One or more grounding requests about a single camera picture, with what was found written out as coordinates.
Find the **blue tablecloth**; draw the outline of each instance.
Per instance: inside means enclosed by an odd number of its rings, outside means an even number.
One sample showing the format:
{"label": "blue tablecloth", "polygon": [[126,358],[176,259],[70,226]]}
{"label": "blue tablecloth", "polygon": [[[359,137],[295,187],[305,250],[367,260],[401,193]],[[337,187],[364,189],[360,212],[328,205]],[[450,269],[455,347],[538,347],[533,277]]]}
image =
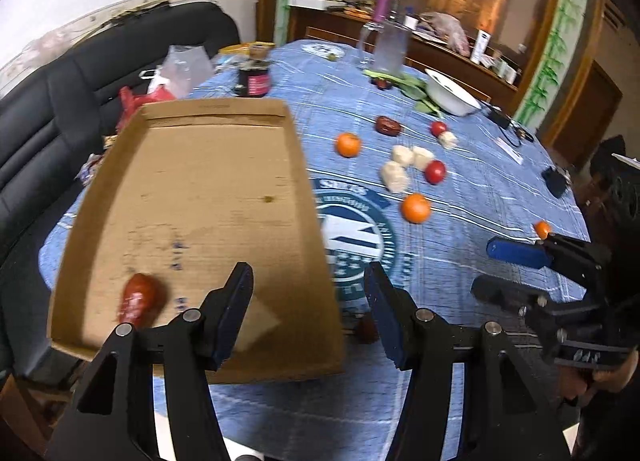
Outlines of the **blue tablecloth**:
{"label": "blue tablecloth", "polygon": [[[552,370],[539,359],[535,338],[516,317],[476,302],[469,293],[480,273],[498,275],[546,289],[554,300],[582,298],[582,289],[564,277],[487,258],[486,242],[494,235],[531,242],[532,223],[545,219],[556,232],[588,239],[571,192],[561,199],[549,194],[540,172],[551,160],[538,142],[518,149],[518,165],[495,143],[500,129],[481,113],[446,116],[460,146],[444,150],[431,136],[434,119],[413,111],[415,102],[398,89],[381,91],[354,66],[355,50],[341,46],[336,62],[287,44],[271,53],[271,98],[287,101],[314,180],[327,255],[334,267],[338,298],[345,310],[363,303],[362,266],[382,261],[394,284],[405,287],[418,306],[429,307],[451,323],[479,326],[488,319],[516,332],[514,341],[536,376],[552,392]],[[407,72],[427,77],[416,70]],[[229,96],[235,71],[213,77],[193,98]],[[373,130],[378,115],[399,120],[398,138]],[[361,136],[359,156],[347,160],[334,151],[338,133]],[[401,196],[381,185],[380,167],[392,145],[430,149],[447,165],[447,178],[429,185],[408,169],[411,192],[433,204],[433,215],[411,225],[398,211]],[[82,195],[51,232],[40,251],[40,269],[49,286],[55,283],[68,229]],[[395,370],[380,343],[357,345],[348,339],[345,372],[320,380],[255,385],[216,385],[210,392],[223,434],[283,460],[353,461],[384,459],[398,423],[410,374]],[[454,373],[443,459],[456,453],[462,411],[462,373]],[[166,413],[162,380],[154,380],[156,410]]]}

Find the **person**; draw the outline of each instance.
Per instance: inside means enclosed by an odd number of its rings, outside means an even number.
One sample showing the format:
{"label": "person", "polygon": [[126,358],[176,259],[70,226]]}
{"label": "person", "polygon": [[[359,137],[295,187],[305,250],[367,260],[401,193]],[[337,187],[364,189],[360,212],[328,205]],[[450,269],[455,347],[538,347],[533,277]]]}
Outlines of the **person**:
{"label": "person", "polygon": [[615,371],[585,372],[559,366],[558,390],[581,407],[580,425],[572,456],[576,461],[636,459],[631,455],[640,406],[638,350]]}

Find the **brown cardboard tray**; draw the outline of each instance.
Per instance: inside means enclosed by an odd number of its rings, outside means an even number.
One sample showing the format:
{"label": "brown cardboard tray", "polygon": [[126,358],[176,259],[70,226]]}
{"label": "brown cardboard tray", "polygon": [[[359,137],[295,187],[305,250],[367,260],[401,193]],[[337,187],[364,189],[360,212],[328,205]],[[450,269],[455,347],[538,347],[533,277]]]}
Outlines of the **brown cardboard tray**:
{"label": "brown cardboard tray", "polygon": [[[132,273],[168,287],[155,325],[198,307],[237,261],[280,324],[234,351],[215,383],[339,372],[343,337],[305,158],[285,102],[143,106],[109,151],[68,238],[49,309],[54,347],[91,360]],[[251,325],[252,305],[242,326]],[[161,367],[156,366],[156,373]]]}

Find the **glass pitcher handle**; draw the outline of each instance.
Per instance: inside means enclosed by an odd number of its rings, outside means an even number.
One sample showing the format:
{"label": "glass pitcher handle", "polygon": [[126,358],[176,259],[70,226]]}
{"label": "glass pitcher handle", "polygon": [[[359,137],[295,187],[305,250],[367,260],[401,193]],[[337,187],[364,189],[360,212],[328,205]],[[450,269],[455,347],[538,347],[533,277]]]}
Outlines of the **glass pitcher handle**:
{"label": "glass pitcher handle", "polygon": [[373,57],[370,53],[365,51],[364,44],[366,40],[369,38],[371,32],[379,32],[382,29],[382,24],[379,22],[369,21],[364,24],[360,31],[360,40],[358,41],[357,50],[358,50],[358,61],[357,66],[361,69],[366,68],[372,61]]}

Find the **sofa backrest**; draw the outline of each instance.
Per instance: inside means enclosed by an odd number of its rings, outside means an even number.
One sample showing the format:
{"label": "sofa backrest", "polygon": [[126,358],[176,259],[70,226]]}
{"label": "sofa backrest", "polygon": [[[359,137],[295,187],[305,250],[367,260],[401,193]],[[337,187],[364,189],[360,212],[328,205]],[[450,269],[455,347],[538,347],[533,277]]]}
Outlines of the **sofa backrest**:
{"label": "sofa backrest", "polygon": [[155,8],[109,28],[34,71],[0,100],[0,265],[20,234],[74,181],[122,111],[118,90],[146,88],[169,45],[213,56],[239,42],[235,22],[212,3]]}

